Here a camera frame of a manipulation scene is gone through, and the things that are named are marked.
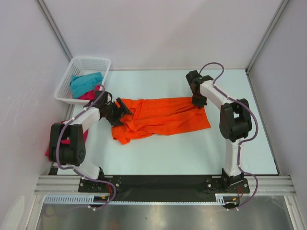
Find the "orange t shirt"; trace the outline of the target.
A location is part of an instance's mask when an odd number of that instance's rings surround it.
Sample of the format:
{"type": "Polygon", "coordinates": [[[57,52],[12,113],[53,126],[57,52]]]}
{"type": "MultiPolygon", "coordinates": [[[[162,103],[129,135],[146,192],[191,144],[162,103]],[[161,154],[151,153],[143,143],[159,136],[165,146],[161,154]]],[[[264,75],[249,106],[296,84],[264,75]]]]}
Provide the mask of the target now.
{"type": "Polygon", "coordinates": [[[205,109],[194,106],[190,97],[122,101],[133,113],[121,118],[123,125],[111,128],[112,138],[122,145],[152,135],[170,136],[211,127],[205,109]]]}

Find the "white plastic mesh basket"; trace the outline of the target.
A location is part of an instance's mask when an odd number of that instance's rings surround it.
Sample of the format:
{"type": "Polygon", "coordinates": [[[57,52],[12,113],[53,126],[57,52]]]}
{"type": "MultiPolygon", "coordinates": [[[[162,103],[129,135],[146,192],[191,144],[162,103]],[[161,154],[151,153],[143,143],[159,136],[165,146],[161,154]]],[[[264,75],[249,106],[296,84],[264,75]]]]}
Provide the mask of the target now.
{"type": "Polygon", "coordinates": [[[54,98],[68,104],[86,104],[107,80],[111,60],[105,57],[74,57],[70,61],[54,98]]]}

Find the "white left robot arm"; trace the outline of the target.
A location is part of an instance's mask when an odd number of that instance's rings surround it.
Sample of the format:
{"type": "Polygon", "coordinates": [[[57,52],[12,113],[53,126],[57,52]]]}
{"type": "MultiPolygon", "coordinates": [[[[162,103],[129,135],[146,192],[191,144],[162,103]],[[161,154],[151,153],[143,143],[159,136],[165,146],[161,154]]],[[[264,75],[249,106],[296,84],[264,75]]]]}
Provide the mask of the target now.
{"type": "Polygon", "coordinates": [[[112,94],[104,89],[94,92],[94,99],[83,110],[63,123],[54,123],[50,130],[48,158],[62,170],[73,170],[89,180],[89,186],[102,191],[106,186],[104,172],[86,157],[85,132],[105,118],[112,127],[124,125],[125,115],[133,115],[123,100],[113,101],[112,94]]]}

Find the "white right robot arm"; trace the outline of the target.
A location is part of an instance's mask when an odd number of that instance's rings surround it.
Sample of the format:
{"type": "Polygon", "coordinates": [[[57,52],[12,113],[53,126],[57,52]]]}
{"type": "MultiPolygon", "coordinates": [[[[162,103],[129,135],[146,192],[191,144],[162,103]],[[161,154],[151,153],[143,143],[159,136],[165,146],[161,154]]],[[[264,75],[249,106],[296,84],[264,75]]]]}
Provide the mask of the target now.
{"type": "Polygon", "coordinates": [[[230,100],[214,87],[213,78],[202,76],[197,70],[186,75],[192,91],[192,104],[203,108],[211,101],[220,111],[219,130],[226,141],[225,165],[217,186],[212,185],[208,190],[234,193],[244,182],[244,173],[240,170],[240,143],[248,137],[252,129],[249,103],[246,99],[230,100]]]}

